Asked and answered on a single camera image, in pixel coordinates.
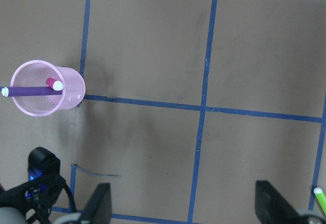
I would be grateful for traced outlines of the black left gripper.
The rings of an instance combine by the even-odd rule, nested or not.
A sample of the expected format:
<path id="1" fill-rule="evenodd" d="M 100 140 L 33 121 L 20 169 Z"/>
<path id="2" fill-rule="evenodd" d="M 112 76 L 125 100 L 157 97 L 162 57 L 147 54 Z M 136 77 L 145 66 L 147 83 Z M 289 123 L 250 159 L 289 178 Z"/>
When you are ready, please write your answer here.
<path id="1" fill-rule="evenodd" d="M 1 223 L 50 223 L 52 207 L 65 186 L 60 160 L 36 147 L 28 157 L 28 181 L 1 191 Z"/>

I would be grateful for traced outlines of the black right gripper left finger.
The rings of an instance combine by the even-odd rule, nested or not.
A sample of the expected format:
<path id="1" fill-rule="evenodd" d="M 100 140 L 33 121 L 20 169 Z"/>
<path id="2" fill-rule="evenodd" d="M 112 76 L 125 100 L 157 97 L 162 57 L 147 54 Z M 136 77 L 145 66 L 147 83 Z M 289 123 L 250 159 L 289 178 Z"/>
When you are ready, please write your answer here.
<path id="1" fill-rule="evenodd" d="M 95 188 L 77 223 L 109 224 L 112 219 L 111 185 L 100 183 Z"/>

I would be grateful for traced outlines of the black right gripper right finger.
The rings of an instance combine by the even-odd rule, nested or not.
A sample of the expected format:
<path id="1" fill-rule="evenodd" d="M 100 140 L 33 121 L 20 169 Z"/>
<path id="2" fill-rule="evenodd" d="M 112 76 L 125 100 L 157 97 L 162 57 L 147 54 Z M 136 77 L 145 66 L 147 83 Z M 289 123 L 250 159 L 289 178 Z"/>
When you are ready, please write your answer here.
<path id="1" fill-rule="evenodd" d="M 255 183 L 255 213 L 260 223 L 300 223 L 298 212 L 265 180 Z"/>

